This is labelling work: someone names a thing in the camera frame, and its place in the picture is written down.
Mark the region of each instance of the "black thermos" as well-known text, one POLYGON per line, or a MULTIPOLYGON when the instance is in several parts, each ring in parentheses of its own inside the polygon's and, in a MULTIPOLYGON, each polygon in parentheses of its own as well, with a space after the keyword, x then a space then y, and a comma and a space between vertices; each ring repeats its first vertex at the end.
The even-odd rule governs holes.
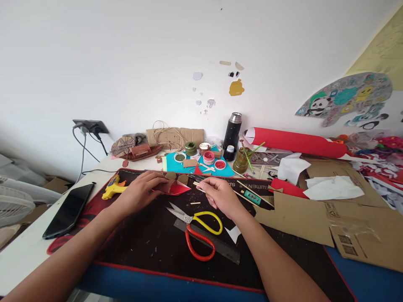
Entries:
POLYGON ((239 141, 239 130, 241 129, 242 125, 241 117, 241 113, 233 112, 230 119, 228 120, 227 132, 225 132, 225 139, 223 144, 224 159, 226 161, 233 161, 235 159, 236 147, 239 141), (228 146, 233 146, 234 152, 228 152, 228 146))

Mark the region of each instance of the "red scissors handle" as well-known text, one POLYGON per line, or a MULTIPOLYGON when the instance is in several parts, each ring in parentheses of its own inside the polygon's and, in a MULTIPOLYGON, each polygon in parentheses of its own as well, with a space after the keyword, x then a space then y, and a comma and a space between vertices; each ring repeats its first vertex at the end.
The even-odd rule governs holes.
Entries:
POLYGON ((207 237, 204 237, 203 235, 200 235, 200 234, 197 233, 196 231, 192 230, 192 228, 190 227, 190 224, 188 224, 187 229, 188 229, 188 230, 185 232, 185 235, 186 235, 186 242, 188 243, 188 247, 189 247, 189 250, 190 250, 190 252, 192 253, 192 255, 193 255, 197 260, 200 260, 200 261, 209 261, 209 260, 211 260, 211 258, 213 258, 213 257, 214 257, 214 254, 215 254, 215 245, 214 245, 214 243, 213 243, 210 239, 208 239, 207 237), (189 232, 190 232, 192 235, 194 235, 195 237, 197 237, 197 238, 199 238, 199 239, 201 239, 201 240, 207 242, 209 245, 211 245, 213 251, 211 252, 210 255, 208 255, 208 256, 200 256, 198 253, 196 253, 196 251, 195 251, 195 250, 193 249, 193 247, 192 247, 192 244, 190 243, 190 235, 189 235, 189 232))

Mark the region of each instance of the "smartphone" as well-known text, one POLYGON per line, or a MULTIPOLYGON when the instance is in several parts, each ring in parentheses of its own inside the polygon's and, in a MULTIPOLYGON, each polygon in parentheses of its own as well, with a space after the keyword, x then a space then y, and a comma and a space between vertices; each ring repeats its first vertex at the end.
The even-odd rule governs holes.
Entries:
POLYGON ((67 234, 76 224, 95 183, 69 192, 42 238, 53 239, 67 234))

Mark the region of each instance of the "electrical outlet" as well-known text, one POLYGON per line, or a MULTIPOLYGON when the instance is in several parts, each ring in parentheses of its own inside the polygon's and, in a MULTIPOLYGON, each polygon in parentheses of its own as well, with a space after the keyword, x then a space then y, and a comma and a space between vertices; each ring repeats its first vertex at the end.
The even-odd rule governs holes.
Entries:
POLYGON ((73 120, 75 124, 79 122, 83 123, 91 133, 95 133, 95 128, 98 127, 98 133, 109 133, 108 129, 105 127, 102 121, 93 121, 93 120, 73 120))

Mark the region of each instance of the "hot glue gun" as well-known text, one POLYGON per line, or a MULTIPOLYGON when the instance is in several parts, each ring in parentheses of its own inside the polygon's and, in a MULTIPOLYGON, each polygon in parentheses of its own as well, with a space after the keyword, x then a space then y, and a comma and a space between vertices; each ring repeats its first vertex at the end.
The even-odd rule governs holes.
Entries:
POLYGON ((125 187, 126 181, 119 183, 120 177, 116 174, 112 177, 106 186, 104 195, 102 195, 103 200, 111 199, 116 193, 123 193, 127 187, 125 187))

